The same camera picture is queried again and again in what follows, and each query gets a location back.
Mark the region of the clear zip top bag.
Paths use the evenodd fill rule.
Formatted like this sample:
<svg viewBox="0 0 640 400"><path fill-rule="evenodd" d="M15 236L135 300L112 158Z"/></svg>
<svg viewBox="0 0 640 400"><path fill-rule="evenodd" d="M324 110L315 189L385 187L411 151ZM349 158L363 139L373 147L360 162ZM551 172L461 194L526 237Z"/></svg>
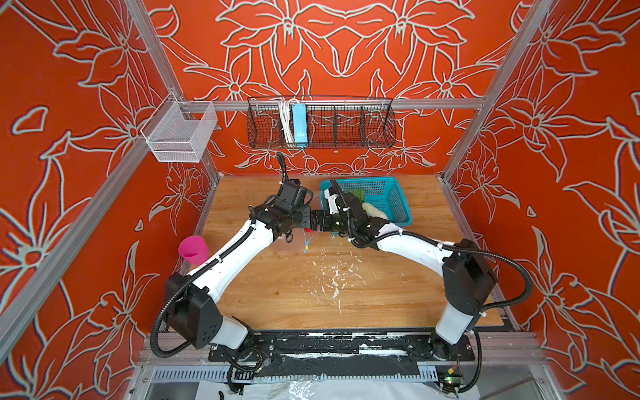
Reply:
<svg viewBox="0 0 640 400"><path fill-rule="evenodd" d="M303 254L307 254L311 247L311 242L316 236L318 236L322 231L314 231L311 228L303 228Z"/></svg>

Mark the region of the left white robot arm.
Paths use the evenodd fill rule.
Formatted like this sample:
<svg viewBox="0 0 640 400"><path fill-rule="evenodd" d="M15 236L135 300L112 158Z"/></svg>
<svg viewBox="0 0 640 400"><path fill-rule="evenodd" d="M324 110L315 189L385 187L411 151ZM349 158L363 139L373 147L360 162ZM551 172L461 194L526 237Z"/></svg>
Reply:
<svg viewBox="0 0 640 400"><path fill-rule="evenodd" d="M281 236L290 238L301 228L311 191L290 179L285 156L277 153L281 168L279 190L263 204L250 207L249 218L215 255L187 275L173 274L165 285L165 301L149 338L154 356L170 358L186 348L207 345L237 350L248 346L250 327L222 315L218 302L230 283L261 251Z"/></svg>

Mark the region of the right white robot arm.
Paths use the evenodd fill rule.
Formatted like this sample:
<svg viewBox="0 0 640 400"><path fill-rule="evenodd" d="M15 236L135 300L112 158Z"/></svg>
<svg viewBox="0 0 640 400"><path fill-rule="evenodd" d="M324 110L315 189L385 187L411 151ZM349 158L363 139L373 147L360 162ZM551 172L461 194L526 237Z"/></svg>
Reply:
<svg viewBox="0 0 640 400"><path fill-rule="evenodd" d="M308 227L339 233L356 248L371 248L396 254L431 269L443 279L447 305L430 334L433 356L451 358L465 333L472 331L483 314L494 308L510 307L527 300L533 292L533 280L524 266L510 258L483 251L469 240L441 242L407 231L386 218L371 215L358 200L346 205L338 195L328 210L310 212ZM488 303L498 280L488 266L494 258L513 267L524 281L522 293L515 298Z"/></svg>

